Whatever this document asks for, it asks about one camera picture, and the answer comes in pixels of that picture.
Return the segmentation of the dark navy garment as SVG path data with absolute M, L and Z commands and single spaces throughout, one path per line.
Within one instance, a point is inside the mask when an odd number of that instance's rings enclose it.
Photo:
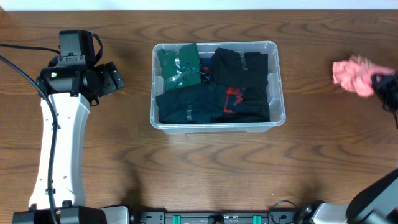
M 223 115 L 227 87 L 213 82 L 170 90 L 156 97 L 162 124 L 205 124 Z

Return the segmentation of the black garment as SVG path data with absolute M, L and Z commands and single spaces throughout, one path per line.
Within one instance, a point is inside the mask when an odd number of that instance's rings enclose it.
M 268 54 L 217 48 L 211 61 L 210 78 L 217 84 L 233 88 L 265 88 L 268 84 Z
M 241 107 L 235 113 L 213 118 L 212 123 L 256 123 L 269 122 L 270 112 L 265 89 L 245 88 Z

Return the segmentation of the dark green garment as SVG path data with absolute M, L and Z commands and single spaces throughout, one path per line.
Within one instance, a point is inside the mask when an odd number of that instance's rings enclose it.
M 201 61 L 196 43 L 178 50 L 160 49 L 157 56 L 165 82 L 165 91 L 185 88 L 202 82 Z

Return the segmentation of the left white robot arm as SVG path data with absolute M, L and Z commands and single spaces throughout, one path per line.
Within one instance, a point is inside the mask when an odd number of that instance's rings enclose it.
M 99 98 L 124 88 L 113 62 L 99 64 L 99 37 L 85 30 L 60 32 L 58 55 L 33 82 L 43 117 L 40 164 L 26 212 L 13 223 L 129 223 L 126 206 L 86 206 L 82 181 L 85 126 Z

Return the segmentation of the pink garment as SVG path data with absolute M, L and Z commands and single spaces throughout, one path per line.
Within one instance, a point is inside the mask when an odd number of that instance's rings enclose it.
M 332 65 L 333 83 L 360 97 L 375 94 L 371 78 L 373 75 L 393 75 L 395 72 L 392 68 L 376 65 L 360 55 L 352 55 L 349 60 L 333 62 Z

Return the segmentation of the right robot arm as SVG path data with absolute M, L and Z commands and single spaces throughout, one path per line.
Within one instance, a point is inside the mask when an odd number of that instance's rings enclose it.
M 397 74 L 375 74 L 371 83 L 383 109 L 397 120 Z M 397 223 L 397 170 L 362 190 L 348 205 L 310 204 L 294 223 Z

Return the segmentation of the red navy plaid garment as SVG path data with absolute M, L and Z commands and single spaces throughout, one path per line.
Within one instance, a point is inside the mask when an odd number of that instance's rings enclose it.
M 211 72 L 211 58 L 201 58 L 201 77 L 202 80 L 211 80 L 210 72 Z M 223 112 L 225 114 L 231 114 L 237 112 L 237 110 L 241 107 L 243 102 L 243 96 L 245 92 L 245 88 L 233 88 L 227 87 L 226 89 L 226 98 L 224 103 Z

